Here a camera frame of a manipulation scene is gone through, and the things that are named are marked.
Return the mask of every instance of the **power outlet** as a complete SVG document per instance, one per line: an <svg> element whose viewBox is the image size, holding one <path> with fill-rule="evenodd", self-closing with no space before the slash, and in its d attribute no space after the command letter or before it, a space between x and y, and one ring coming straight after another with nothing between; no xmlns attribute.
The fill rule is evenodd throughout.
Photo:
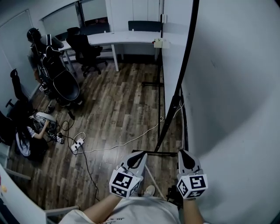
<svg viewBox="0 0 280 224"><path fill-rule="evenodd" d="M73 144L73 145L71 146L72 151L73 151L73 152L77 151L83 144L84 144L84 140L80 138L80 139L77 141L77 144Z"/></svg>

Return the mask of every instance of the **black office chair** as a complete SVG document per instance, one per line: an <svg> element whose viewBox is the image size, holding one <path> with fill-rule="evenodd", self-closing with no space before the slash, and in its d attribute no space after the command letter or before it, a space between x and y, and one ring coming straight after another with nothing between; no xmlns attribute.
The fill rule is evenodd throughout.
<svg viewBox="0 0 280 224"><path fill-rule="evenodd" d="M105 65L108 65L105 60L96 60L96 57L100 55L103 48L100 46L90 46L86 35L69 35L66 41L76 52L76 60L82 64L81 69L84 71L84 77L86 77L91 67L94 67L98 71L98 74L101 74L97 64L105 63Z"/></svg>

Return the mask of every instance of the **gray wall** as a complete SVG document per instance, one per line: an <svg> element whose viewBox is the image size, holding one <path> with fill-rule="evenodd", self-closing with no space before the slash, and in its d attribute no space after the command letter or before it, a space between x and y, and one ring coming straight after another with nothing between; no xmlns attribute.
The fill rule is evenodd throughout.
<svg viewBox="0 0 280 224"><path fill-rule="evenodd" d="M201 0L183 81L189 149L213 223L270 223L280 209L280 8Z"/></svg>

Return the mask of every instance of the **person sitting on floor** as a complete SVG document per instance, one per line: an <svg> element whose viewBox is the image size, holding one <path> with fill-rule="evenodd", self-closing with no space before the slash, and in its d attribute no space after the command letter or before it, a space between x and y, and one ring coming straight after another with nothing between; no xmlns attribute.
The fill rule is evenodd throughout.
<svg viewBox="0 0 280 224"><path fill-rule="evenodd" d="M30 159L40 161L43 158L45 151L48 149L48 144L43 138L49 120L46 120L42 131L37 134L32 128L30 119L17 122L16 141L17 147L21 154Z"/></svg>

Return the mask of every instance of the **white t-shirt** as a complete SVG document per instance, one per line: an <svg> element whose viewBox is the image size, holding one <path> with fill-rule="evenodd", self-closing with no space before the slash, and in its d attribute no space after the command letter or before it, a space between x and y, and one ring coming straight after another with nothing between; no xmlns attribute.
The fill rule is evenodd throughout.
<svg viewBox="0 0 280 224"><path fill-rule="evenodd" d="M69 212L59 224L92 222L82 211ZM157 197L122 199L103 224L180 224L177 206Z"/></svg>
<svg viewBox="0 0 280 224"><path fill-rule="evenodd" d="M35 135L35 131L31 128L31 127L27 127L30 135L31 135L31 138L34 137ZM21 140L21 144L20 144L20 141L19 141L19 138L18 138L18 133L16 133L16 139L17 139L17 146L19 148L19 150L21 151L21 153L24 155L24 156L29 156L30 155L30 142L28 140L26 140L26 144Z"/></svg>

